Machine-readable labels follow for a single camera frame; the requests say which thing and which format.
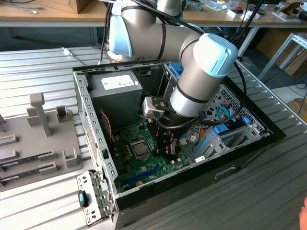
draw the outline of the metal rack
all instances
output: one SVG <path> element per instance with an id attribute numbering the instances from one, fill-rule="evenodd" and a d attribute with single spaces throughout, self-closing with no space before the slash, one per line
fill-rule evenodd
<path id="1" fill-rule="evenodd" d="M 289 56 L 283 61 L 283 63 L 279 66 L 280 69 L 284 69 L 289 62 L 297 55 L 297 53 L 301 54 L 300 51 L 302 48 L 307 49 L 307 33 L 291 33 L 282 46 L 277 50 L 276 54 L 272 57 L 269 63 L 262 70 L 258 78 L 263 79 L 267 73 L 271 70 L 272 66 L 276 63 L 276 61 L 280 58 L 283 52 L 289 47 L 292 42 L 296 42 L 296 47 L 292 50 Z"/>

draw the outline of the table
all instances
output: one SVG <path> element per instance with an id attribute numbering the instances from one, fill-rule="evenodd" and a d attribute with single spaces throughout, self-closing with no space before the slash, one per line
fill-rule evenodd
<path id="1" fill-rule="evenodd" d="M 282 46 L 277 50 L 276 54 L 272 57 L 269 63 L 264 67 L 258 78 L 263 79 L 266 74 L 270 71 L 276 61 L 280 58 L 281 54 L 289 47 L 292 42 L 296 42 L 296 47 L 292 50 L 289 56 L 283 61 L 283 63 L 279 66 L 280 69 L 284 69 L 288 66 L 289 62 L 293 59 L 293 57 L 298 53 L 298 51 L 303 47 L 307 49 L 307 33 L 291 33 Z"/>
<path id="2" fill-rule="evenodd" d="M 243 8 L 246 7 L 246 3 L 243 1 L 241 5 Z M 27 4 L 27 7 L 31 6 L 37 7 L 38 0 Z M 17 9 L 9 3 L 0 1 L 0 26 L 104 26 L 106 7 L 103 2 L 97 0 L 91 1 L 80 14 L 59 11 L 49 7 L 45 8 L 46 10 L 39 11 L 39 14 L 33 14 Z M 244 54 L 248 45 L 260 28 L 307 28 L 307 22 L 285 23 L 272 15 L 272 10 L 266 10 L 266 12 L 266 15 L 252 21 L 250 25 L 251 30 L 239 49 L 240 56 Z M 205 6 L 203 6 L 203 11 L 184 11 L 183 15 L 183 20 L 185 22 L 205 27 L 239 27 L 242 21 L 240 18 L 231 18 L 226 14 L 226 11 L 216 12 Z"/>
<path id="3" fill-rule="evenodd" d="M 85 64 L 95 65 L 100 51 L 72 48 Z M 78 117 L 71 68 L 81 66 L 61 49 L 0 53 L 0 113 L 26 114 L 29 92 L 43 92 L 45 110 L 66 104 L 74 113 L 84 167 L 79 171 L 0 193 L 1 229 L 86 229 L 75 177 L 91 169 Z M 125 230 L 299 229 L 298 214 L 307 190 L 307 124 L 239 62 L 249 97 L 287 137 L 259 153 L 251 164 L 204 190 L 153 213 Z M 229 76 L 242 88 L 241 78 Z M 90 230 L 111 230 L 109 220 Z"/>

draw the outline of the cardboard box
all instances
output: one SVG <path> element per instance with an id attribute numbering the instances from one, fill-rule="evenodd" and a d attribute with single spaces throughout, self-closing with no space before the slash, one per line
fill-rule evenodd
<path id="1" fill-rule="evenodd" d="M 288 102 L 288 106 L 296 113 L 298 113 L 299 108 L 301 107 L 303 98 L 296 98 L 290 102 Z M 307 99 L 304 100 L 303 107 L 301 109 L 301 112 L 299 113 L 299 116 L 304 120 L 307 121 Z"/>
<path id="2" fill-rule="evenodd" d="M 300 1 L 288 1 L 288 3 L 276 11 L 276 14 L 284 19 L 296 18 L 296 14 L 292 13 L 293 10 L 300 7 Z"/>
<path id="3" fill-rule="evenodd" d="M 39 4 L 70 13 L 80 13 L 90 1 L 91 0 L 39 0 Z"/>
<path id="4" fill-rule="evenodd" d="M 280 46 L 284 43 L 291 32 L 294 33 L 306 33 L 307 28 L 269 28 L 267 32 L 262 36 L 261 40 L 257 44 L 257 49 L 267 56 L 269 59 L 275 55 Z M 289 47 L 282 53 L 281 57 L 276 61 L 279 66 L 291 53 L 291 51 L 297 46 L 296 42 L 292 42 Z M 307 72 L 307 65 L 305 60 L 307 58 L 307 50 L 304 50 L 298 57 L 294 58 L 289 63 L 289 68 L 285 71 L 289 75 L 293 75 L 298 69 L 297 76 L 301 76 Z"/>

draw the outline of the label sticker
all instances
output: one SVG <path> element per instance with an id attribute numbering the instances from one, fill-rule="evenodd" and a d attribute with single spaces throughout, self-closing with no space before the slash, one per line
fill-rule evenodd
<path id="1" fill-rule="evenodd" d="M 11 181 L 11 180 L 14 180 L 14 179 L 17 179 L 17 178 L 19 178 L 19 176 L 12 176 L 12 177 L 1 180 L 1 182 Z"/>
<path id="2" fill-rule="evenodd" d="M 2 167 L 8 167 L 8 166 L 15 165 L 15 164 L 18 164 L 18 163 L 19 163 L 18 161 L 15 161 L 15 162 L 12 162 L 12 163 L 3 164 Z"/>
<path id="3" fill-rule="evenodd" d="M 190 137 L 190 140 L 191 140 L 191 141 L 195 141 L 195 140 L 196 140 L 196 136 L 191 136 L 191 137 Z"/>
<path id="4" fill-rule="evenodd" d="M 187 140 L 185 138 L 182 138 L 182 139 L 179 140 L 179 143 L 181 145 L 186 145 L 187 144 Z"/>
<path id="5" fill-rule="evenodd" d="M 197 162 L 203 161 L 204 159 L 205 159 L 205 157 L 201 156 L 201 157 L 196 158 L 195 161 L 197 163 Z"/>
<path id="6" fill-rule="evenodd" d="M 102 78 L 101 83 L 104 86 L 105 90 L 117 89 L 134 85 L 134 82 L 129 75 Z"/>

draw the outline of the aluminum profile table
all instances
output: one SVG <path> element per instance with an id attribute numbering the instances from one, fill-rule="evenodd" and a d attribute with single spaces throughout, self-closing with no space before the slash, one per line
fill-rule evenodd
<path id="1" fill-rule="evenodd" d="M 269 61 L 269 63 L 264 67 L 262 72 L 259 75 L 259 79 L 263 79 L 267 73 L 271 70 L 276 61 L 280 58 L 283 52 L 289 47 L 289 45 L 293 42 L 296 42 L 296 47 L 291 51 L 289 56 L 283 61 L 283 63 L 279 66 L 280 69 L 285 69 L 288 66 L 289 62 L 295 57 L 297 54 L 301 54 L 302 50 L 307 49 L 307 33 L 291 33 L 282 46 L 277 50 L 275 55 Z"/>
<path id="2" fill-rule="evenodd" d="M 98 49 L 80 47 L 71 51 L 87 65 L 98 62 Z M 0 113 L 5 118 L 25 115 L 30 92 L 44 93 L 45 110 L 66 104 L 74 113 L 84 163 L 81 170 L 1 192 L 2 230 L 88 228 L 79 206 L 75 177 L 93 166 L 77 115 L 71 71 L 74 66 L 81 64 L 61 49 L 0 53 Z M 127 230 L 299 228 L 298 214 L 307 195 L 307 125 L 240 66 L 249 97 L 287 137 L 259 152 L 258 158 L 236 174 L 180 202 L 165 205 Z M 235 70 L 229 76 L 242 87 Z M 90 229 L 111 230 L 112 226 L 106 220 Z"/>

